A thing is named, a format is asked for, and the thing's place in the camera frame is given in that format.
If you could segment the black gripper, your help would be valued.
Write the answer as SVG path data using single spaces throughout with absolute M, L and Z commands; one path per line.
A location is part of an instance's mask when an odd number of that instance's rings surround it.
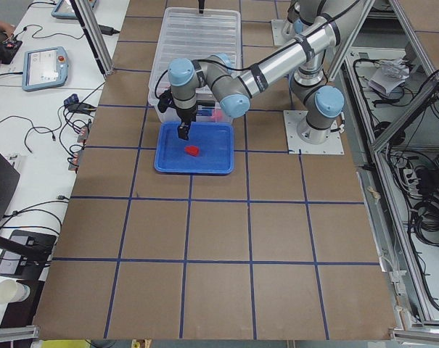
M 204 10 L 205 0 L 198 0 L 198 12 L 202 15 Z M 178 101 L 173 98 L 171 90 L 165 90 L 158 97 L 157 108 L 161 113 L 166 113 L 169 108 L 175 109 L 176 114 L 182 122 L 194 122 L 197 116 L 197 105 L 198 103 L 195 96 L 187 101 Z M 178 137 L 188 140 L 190 128 L 191 123 L 181 123 L 177 127 Z

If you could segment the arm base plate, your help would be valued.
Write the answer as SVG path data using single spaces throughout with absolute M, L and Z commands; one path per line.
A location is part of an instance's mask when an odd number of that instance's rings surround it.
M 295 36 L 293 24 L 288 20 L 272 20 L 271 29 L 275 47 L 283 46 Z
M 308 122 L 305 110 L 285 110 L 284 126 L 289 154 L 344 155 L 341 134 L 343 124 L 333 119 L 331 128 L 316 130 Z

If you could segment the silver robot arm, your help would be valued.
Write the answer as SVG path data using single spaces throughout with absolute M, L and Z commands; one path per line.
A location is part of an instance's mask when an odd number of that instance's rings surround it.
M 353 32 L 362 10 L 362 1 L 292 1 L 287 21 L 291 25 L 301 22 L 303 28 L 286 44 L 242 69 L 234 68 L 226 54 L 176 58 L 163 73 L 170 85 L 157 96 L 157 108 L 162 113 L 169 108 L 176 111 L 178 136 L 187 140 L 197 119 L 199 88 L 208 87 L 222 112 L 231 118 L 243 116 L 254 96 L 291 72 L 296 73 L 291 81 L 293 92 L 307 91 L 319 85 L 324 76 L 321 56 Z
M 282 27 L 284 37 L 294 36 L 303 32 L 303 21 L 300 18 L 300 2 L 291 0 L 287 9 L 287 19 Z

